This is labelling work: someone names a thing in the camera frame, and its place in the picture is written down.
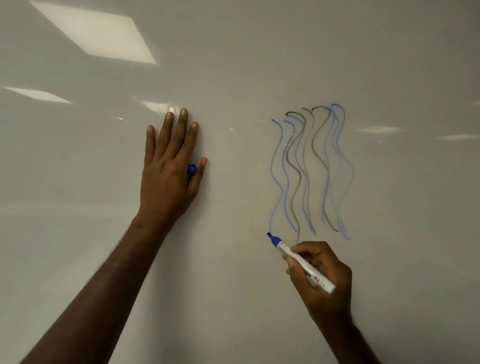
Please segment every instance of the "right hand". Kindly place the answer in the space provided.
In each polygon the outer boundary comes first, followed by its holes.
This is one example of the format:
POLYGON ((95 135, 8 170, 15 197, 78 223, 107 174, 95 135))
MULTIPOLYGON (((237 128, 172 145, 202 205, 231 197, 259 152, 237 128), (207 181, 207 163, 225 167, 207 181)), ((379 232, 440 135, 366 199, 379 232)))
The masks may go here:
POLYGON ((292 257, 285 258, 288 264, 287 274, 290 275, 293 285, 318 328, 325 333, 331 328, 350 325, 352 323, 350 267, 338 260, 326 242, 302 242, 290 250, 301 255, 336 286, 332 294, 318 286, 312 286, 298 261, 292 257))

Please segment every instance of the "forearm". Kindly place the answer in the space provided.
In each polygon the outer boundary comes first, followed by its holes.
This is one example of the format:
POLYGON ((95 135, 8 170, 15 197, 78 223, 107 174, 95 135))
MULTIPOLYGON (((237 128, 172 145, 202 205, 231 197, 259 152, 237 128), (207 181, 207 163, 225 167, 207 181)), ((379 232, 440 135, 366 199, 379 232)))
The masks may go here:
POLYGON ((360 330, 351 319, 328 328, 319 326, 339 364, 380 363, 360 330))
POLYGON ((107 363, 169 226, 136 217, 100 269, 22 361, 107 363))

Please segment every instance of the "whiteboard marker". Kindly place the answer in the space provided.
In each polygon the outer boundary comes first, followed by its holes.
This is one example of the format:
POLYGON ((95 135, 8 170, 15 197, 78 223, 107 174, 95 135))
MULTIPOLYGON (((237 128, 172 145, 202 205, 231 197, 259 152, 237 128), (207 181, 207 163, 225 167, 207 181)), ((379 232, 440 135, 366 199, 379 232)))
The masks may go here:
POLYGON ((328 280, 322 273, 316 270, 309 262, 301 257, 297 253, 293 253, 290 248, 282 241, 282 239, 273 236, 269 232, 267 233, 268 237, 272 241, 272 244, 281 250, 285 255, 289 255, 292 258, 296 259, 297 262, 301 265, 305 271, 305 275, 311 278, 311 281, 315 282, 319 287, 321 287, 325 292, 332 294, 335 291, 335 284, 328 280))

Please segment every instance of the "left hand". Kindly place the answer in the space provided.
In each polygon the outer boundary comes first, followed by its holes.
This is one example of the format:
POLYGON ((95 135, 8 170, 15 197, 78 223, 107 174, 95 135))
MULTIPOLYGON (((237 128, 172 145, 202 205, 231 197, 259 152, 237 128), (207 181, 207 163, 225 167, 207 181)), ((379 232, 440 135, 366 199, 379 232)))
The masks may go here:
POLYGON ((171 228, 187 211, 197 196, 208 161, 200 158, 196 162, 197 173, 188 178, 187 166, 197 141, 198 123, 193 122, 187 132, 188 111, 182 109, 171 136, 174 119, 172 112, 166 114, 157 141, 155 128, 147 127, 140 210, 136 219, 153 229, 165 225, 171 228))

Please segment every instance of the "blue marker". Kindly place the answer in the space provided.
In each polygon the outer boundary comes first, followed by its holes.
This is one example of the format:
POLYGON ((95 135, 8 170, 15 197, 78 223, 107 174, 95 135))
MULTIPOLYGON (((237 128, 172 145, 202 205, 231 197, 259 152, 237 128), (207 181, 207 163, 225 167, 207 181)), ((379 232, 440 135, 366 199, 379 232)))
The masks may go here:
POLYGON ((187 167, 187 173, 190 175, 197 173, 197 166, 194 164, 189 164, 187 167))
POLYGON ((292 258, 296 259, 300 263, 301 267, 305 271, 305 275, 309 277, 310 282, 314 282, 316 285, 321 287, 325 292, 332 294, 335 291, 335 284, 333 284, 327 277, 322 273, 316 270, 309 262, 301 257, 297 253, 293 253, 290 248, 282 241, 282 239, 273 236, 269 232, 267 233, 268 237, 272 241, 272 244, 279 249, 283 254, 289 255, 292 258))

